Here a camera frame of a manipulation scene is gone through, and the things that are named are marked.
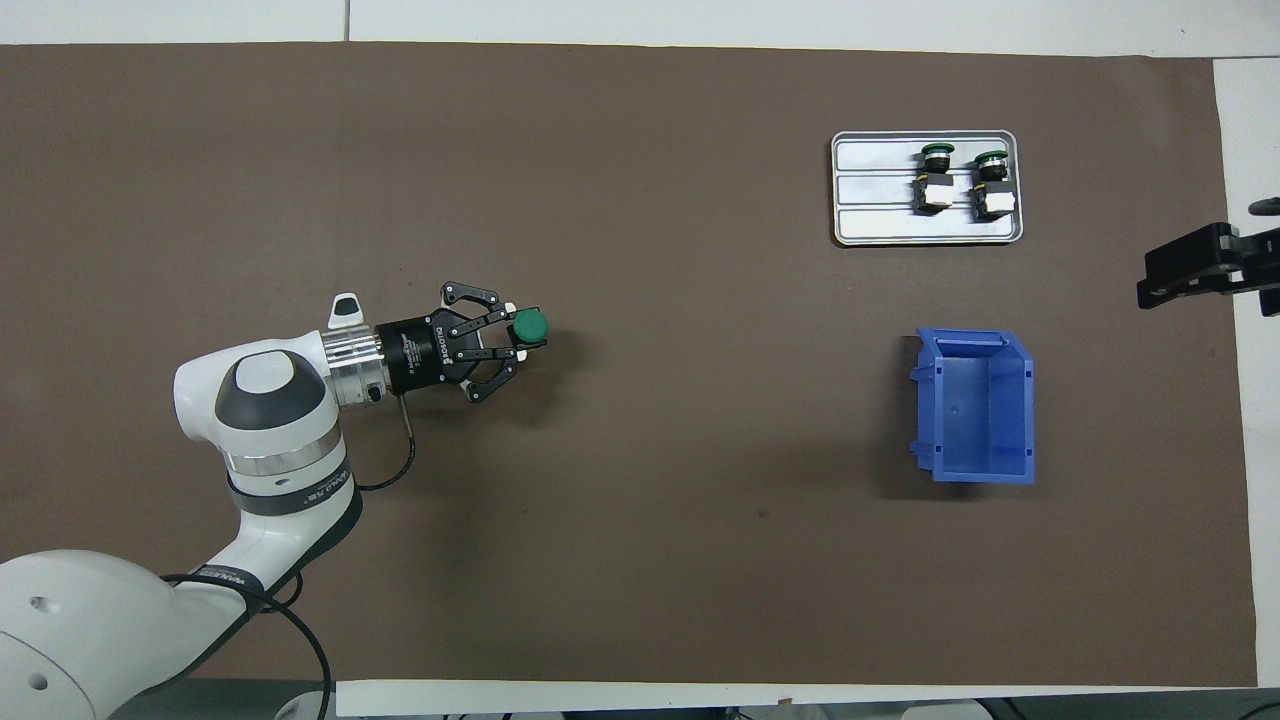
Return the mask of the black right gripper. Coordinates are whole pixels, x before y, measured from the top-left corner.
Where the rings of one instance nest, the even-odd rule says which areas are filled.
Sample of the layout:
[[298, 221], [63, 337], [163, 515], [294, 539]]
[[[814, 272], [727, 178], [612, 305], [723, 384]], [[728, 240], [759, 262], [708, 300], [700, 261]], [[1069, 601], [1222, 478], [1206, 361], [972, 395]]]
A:
[[[1256, 200], [1249, 204], [1248, 213], [1279, 217], [1280, 200]], [[1260, 287], [1262, 316], [1277, 316], [1279, 231], [1261, 236], [1261, 255], [1254, 265], [1254, 278], [1263, 282], [1261, 287], [1245, 269], [1249, 243], [1234, 225], [1215, 222], [1146, 252], [1146, 274], [1137, 283], [1138, 307], [1156, 309], [1180, 297], [1244, 293]]]

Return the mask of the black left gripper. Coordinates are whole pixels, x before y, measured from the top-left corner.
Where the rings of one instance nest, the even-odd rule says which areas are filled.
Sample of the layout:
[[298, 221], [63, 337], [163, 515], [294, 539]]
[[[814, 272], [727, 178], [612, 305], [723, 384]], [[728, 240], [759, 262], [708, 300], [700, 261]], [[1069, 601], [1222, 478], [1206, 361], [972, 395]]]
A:
[[[442, 301], [445, 310], [460, 302], [471, 302], [484, 311], [475, 318], [458, 313], [431, 313], [376, 325], [390, 393], [404, 396], [430, 386], [453, 384], [462, 389], [468, 402], [480, 404], [515, 377], [524, 351], [512, 347], [468, 348], [453, 352], [452, 357], [439, 345], [479, 336], [481, 329], [502, 322], [508, 323], [508, 337], [520, 342], [515, 333], [517, 307], [503, 301], [495, 291], [458, 282], [442, 286]], [[480, 366], [493, 364], [495, 369], [489, 375], [474, 379]]]

